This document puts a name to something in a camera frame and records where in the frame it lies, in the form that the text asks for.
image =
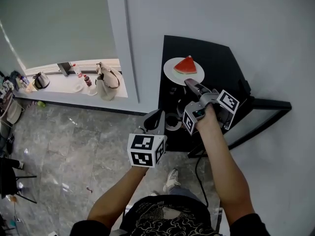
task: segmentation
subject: chair leg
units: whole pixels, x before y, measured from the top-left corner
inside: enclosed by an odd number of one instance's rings
[[[26,200],[28,200],[28,201],[30,201],[30,202],[32,202],[32,203],[34,203],[34,204],[37,204],[37,202],[36,202],[36,201],[33,201],[33,200],[28,199],[28,198],[26,198],[26,197],[23,197],[22,195],[20,195],[20,194],[18,194],[18,193],[16,193],[16,195],[18,195],[18,196],[19,196],[19,197],[21,197],[22,199],[26,199]]]
[[[20,178],[35,178],[37,176],[26,176],[26,177],[15,177],[16,181],[19,180]]]
[[[21,112],[24,112],[25,111],[25,109],[21,106],[21,104],[20,103],[18,103],[17,101],[16,101],[16,103],[21,107]]]
[[[8,126],[9,128],[13,128],[13,126],[10,126],[9,124],[5,123],[5,121],[2,121],[2,119],[0,119],[0,122],[1,122],[1,124]]]

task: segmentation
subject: small cup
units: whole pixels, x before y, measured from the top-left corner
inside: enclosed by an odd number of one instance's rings
[[[89,86],[89,94],[91,94],[91,95],[96,94],[96,86],[94,86],[94,85]]]

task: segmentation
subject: white plate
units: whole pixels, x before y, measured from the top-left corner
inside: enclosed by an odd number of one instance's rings
[[[168,60],[163,67],[164,73],[172,82],[186,86],[185,79],[194,79],[197,82],[201,83],[205,78],[205,72],[202,67],[194,61],[197,73],[193,74],[181,74],[176,72],[174,66],[181,62],[184,58],[173,58]]]
[[[77,84],[75,84],[74,85],[74,87],[73,87],[73,91],[74,92],[79,92],[79,91],[81,91],[82,89],[83,89],[83,87],[84,87],[84,85],[83,85],[83,83],[77,83]]]

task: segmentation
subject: black table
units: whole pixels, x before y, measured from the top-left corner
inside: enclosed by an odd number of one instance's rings
[[[219,92],[224,89],[240,101],[230,129],[253,109],[278,110],[251,132],[229,144],[230,149],[259,134],[291,110],[292,107],[289,102],[256,99],[251,96],[250,85],[245,80],[229,47],[203,40],[166,35],[164,36],[158,103],[158,107],[165,110],[166,113],[177,113],[176,108],[179,100],[188,103],[191,100],[196,101],[195,96],[189,93],[189,89],[185,93],[185,86],[172,82],[163,72],[163,66],[169,59],[185,58],[189,55],[204,69],[205,78],[202,82],[204,86]],[[168,151],[189,152],[188,157],[198,157],[197,154],[204,149],[198,132],[190,136],[182,127],[176,131],[165,130],[165,135],[168,137],[166,147]]]

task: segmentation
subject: red watermelon flesh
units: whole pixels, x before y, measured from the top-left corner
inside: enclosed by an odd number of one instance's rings
[[[174,69],[176,72],[182,74],[197,73],[196,66],[191,56],[184,58],[181,62],[175,65]]]

